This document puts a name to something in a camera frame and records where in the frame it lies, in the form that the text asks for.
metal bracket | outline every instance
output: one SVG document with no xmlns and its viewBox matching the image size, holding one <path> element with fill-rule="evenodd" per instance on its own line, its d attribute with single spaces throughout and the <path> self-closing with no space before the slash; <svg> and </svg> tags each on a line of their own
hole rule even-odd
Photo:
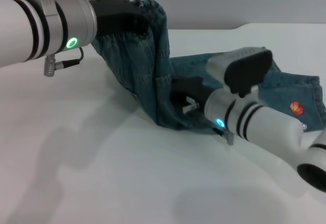
<svg viewBox="0 0 326 224">
<path fill-rule="evenodd" d="M 53 77 L 56 71 L 56 59 L 55 55 L 51 54 L 45 57 L 44 62 L 44 75 L 47 77 Z"/>
<path fill-rule="evenodd" d="M 251 95 L 253 99 L 255 99 L 257 102 L 259 101 L 259 88 L 257 85 L 251 88 Z"/>
<path fill-rule="evenodd" d="M 194 99 L 186 97 L 186 100 L 189 105 L 182 108 L 182 112 L 184 114 L 199 108 L 199 103 L 197 103 Z"/>
<path fill-rule="evenodd" d="M 234 134 L 232 134 L 231 132 L 229 132 L 227 134 L 226 140 L 228 142 L 228 145 L 230 145 L 230 146 L 234 145 Z"/>
</svg>

denim fabric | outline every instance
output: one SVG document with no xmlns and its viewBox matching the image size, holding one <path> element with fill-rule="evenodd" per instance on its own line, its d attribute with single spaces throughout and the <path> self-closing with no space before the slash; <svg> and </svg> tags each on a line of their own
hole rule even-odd
<svg viewBox="0 0 326 224">
<path fill-rule="evenodd" d="M 212 55 L 208 53 L 170 58 L 167 16 L 154 0 L 135 0 L 140 8 L 149 8 L 155 19 L 148 35 L 119 33 L 98 36 L 92 45 L 106 61 L 119 83 L 139 101 L 146 114 L 159 126 L 187 129 L 202 126 L 179 114 L 170 102 L 171 81 L 177 77 L 203 78 L 203 84 L 214 89 L 222 84 L 205 69 Z M 274 62 L 259 85 L 261 102 L 271 108 L 298 118 L 306 131 L 321 130 L 326 122 L 319 77 L 281 72 Z M 299 102 L 302 115 L 295 115 L 290 105 Z"/>
</svg>

green indicator light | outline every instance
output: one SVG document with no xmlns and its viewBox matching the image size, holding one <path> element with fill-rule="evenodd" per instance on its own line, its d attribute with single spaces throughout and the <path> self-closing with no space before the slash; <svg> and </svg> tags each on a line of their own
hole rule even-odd
<svg viewBox="0 0 326 224">
<path fill-rule="evenodd" d="M 77 38 L 70 38 L 70 40 L 67 42 L 66 48 L 73 48 L 74 46 L 76 46 L 77 42 Z"/>
</svg>

white table surface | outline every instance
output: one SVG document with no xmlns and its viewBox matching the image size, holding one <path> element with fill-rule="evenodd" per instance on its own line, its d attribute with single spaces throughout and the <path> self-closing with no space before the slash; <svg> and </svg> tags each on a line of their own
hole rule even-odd
<svg viewBox="0 0 326 224">
<path fill-rule="evenodd" d="M 265 46 L 326 87 L 326 24 L 170 31 L 170 43 L 172 57 Z M 1 224 L 326 223 L 326 196 L 277 157 L 152 123 L 92 47 L 53 78 L 43 60 L 1 68 L 0 115 Z"/>
</svg>

black stripe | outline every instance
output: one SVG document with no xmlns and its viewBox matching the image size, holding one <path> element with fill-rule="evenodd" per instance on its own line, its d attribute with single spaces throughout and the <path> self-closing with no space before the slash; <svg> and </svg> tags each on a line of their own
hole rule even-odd
<svg viewBox="0 0 326 224">
<path fill-rule="evenodd" d="M 61 19 L 62 31 L 63 31 L 62 43 L 61 43 L 59 50 L 56 52 L 56 53 L 58 53 L 58 52 L 61 52 L 66 47 L 66 44 L 68 42 L 68 22 L 67 22 L 65 13 L 62 11 L 62 8 L 60 7 L 60 5 L 57 2 L 56 2 L 56 7 L 57 7 L 58 14 L 60 16 L 60 19 Z"/>
<path fill-rule="evenodd" d="M 242 112 L 241 112 L 241 114 L 239 116 L 238 122 L 236 124 L 236 133 L 238 134 L 239 137 L 242 137 L 241 134 L 240 134 L 240 126 L 241 126 L 242 119 L 245 116 L 245 114 L 247 113 L 248 109 L 251 108 L 251 106 L 253 106 L 255 104 L 257 104 L 257 102 L 251 102 L 251 103 L 247 104 L 243 108 L 243 110 L 242 110 Z"/>
<path fill-rule="evenodd" d="M 27 18 L 30 21 L 31 24 L 31 28 L 32 28 L 32 33 L 33 33 L 33 48 L 32 48 L 32 52 L 30 54 L 30 56 L 27 58 L 27 60 L 25 60 L 24 62 L 30 60 L 31 58 L 33 58 L 37 52 L 37 49 L 39 47 L 39 32 L 37 30 L 37 25 L 36 25 L 36 21 L 34 19 L 34 16 L 32 15 L 30 9 L 28 8 L 28 6 L 22 1 L 22 0 L 13 0 L 16 3 L 18 3 L 20 5 L 20 7 L 24 10 Z"/>
<path fill-rule="evenodd" d="M 28 1 L 36 10 L 36 12 L 38 13 L 42 26 L 43 26 L 43 33 L 44 33 L 44 45 L 42 48 L 42 51 L 40 53 L 40 55 L 38 55 L 38 57 L 36 57 L 36 59 L 43 57 L 45 55 L 45 53 L 47 52 L 47 50 L 49 49 L 49 45 L 50 45 L 50 29 L 49 29 L 49 25 L 47 23 L 45 14 L 43 13 L 43 10 L 39 7 L 39 5 L 37 3 L 35 3 L 33 0 L 26 0 Z"/>
<path fill-rule="evenodd" d="M 235 101 L 236 101 L 236 100 L 234 100 L 234 101 L 230 104 L 230 106 L 228 107 L 228 109 L 226 110 L 224 123 L 225 123 L 225 128 L 226 128 L 227 130 L 229 129 L 229 128 L 228 128 L 228 120 L 229 120 L 230 112 L 231 112 L 231 110 L 233 109 L 233 107 L 234 107 L 234 105 L 235 105 Z"/>
<path fill-rule="evenodd" d="M 309 147 L 309 149 L 311 148 L 320 148 L 320 149 L 325 149 L 326 150 L 326 145 L 324 144 L 313 144 Z"/>
<path fill-rule="evenodd" d="M 244 126 L 243 126 L 243 138 L 245 140 L 248 141 L 248 138 L 247 138 L 247 128 L 248 128 L 248 125 L 249 125 L 249 122 L 250 122 L 250 119 L 251 117 L 254 115 L 255 112 L 257 112 L 257 110 L 263 108 L 264 106 L 263 105 L 260 105 L 260 106 L 257 106 L 256 108 L 254 108 L 250 114 L 248 115 L 247 119 L 246 119 L 246 122 L 244 123 Z"/>
</svg>

